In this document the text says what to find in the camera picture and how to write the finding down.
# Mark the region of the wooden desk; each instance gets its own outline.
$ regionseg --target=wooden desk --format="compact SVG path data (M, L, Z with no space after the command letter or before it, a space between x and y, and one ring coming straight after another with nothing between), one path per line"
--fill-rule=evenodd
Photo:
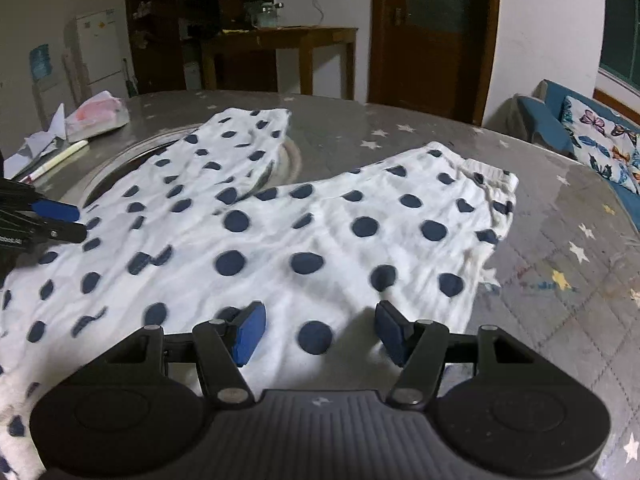
M261 28L249 32L220 34L202 42L204 88L216 90L214 56L225 52L296 48L299 51L300 93L314 94L314 48L344 43L347 48L347 99L353 100L355 81L355 44L357 28L341 27L279 27Z

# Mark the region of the sofa armrest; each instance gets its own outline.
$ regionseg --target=sofa armrest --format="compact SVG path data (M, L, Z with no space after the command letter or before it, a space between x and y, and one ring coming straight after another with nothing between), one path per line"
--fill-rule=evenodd
M541 143L561 155L574 153L569 133L542 101L517 96L516 102L529 142Z

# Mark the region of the blue butterfly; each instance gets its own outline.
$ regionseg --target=blue butterfly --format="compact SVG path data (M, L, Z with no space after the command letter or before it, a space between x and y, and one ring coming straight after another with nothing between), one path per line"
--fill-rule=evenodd
M602 153L607 158L611 158L611 155L609 155L609 150L607 150L603 145L598 144L595 140L591 139L591 137L581 135L580 137L578 137L578 139L581 143L586 144L587 146L598 148L600 150L600 153Z

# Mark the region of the wooden door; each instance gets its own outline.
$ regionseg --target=wooden door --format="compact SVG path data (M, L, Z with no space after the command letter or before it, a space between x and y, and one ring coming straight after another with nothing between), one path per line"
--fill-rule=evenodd
M498 2L373 0L369 100L479 123Z

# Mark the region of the white star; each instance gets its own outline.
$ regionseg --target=white star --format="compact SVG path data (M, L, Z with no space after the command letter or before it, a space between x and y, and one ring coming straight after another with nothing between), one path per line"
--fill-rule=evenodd
M582 263L583 260L589 261L589 259L584 255L584 249L582 247L578 247L573 242L569 242L569 250L575 254L575 257L578 258L578 263Z
M318 397L317 399L312 400L311 403L320 408L323 404L330 404L331 401L326 397Z
M632 288L629 289L629 292L631 292L631 299L634 300L636 302L636 306L640 308L640 292L636 292Z
M629 443L623 447L623 449L626 451L625 464L631 462L632 458L634 460L638 460L638 444L640 444L640 442L634 439L634 434L632 433L631 437L629 437Z
M587 238L593 238L594 240L596 239L596 237L593 236L593 232L591 231L591 229L587 229L584 224L580 224L578 225L578 227L580 228L580 231L582 231Z
M495 269L482 269L480 283L484 283L486 290L491 290L493 285L500 286L500 282L495 278Z
M370 150L375 150L376 148L382 148L377 142L369 142L368 140L363 140L360 144L361 148L369 148Z

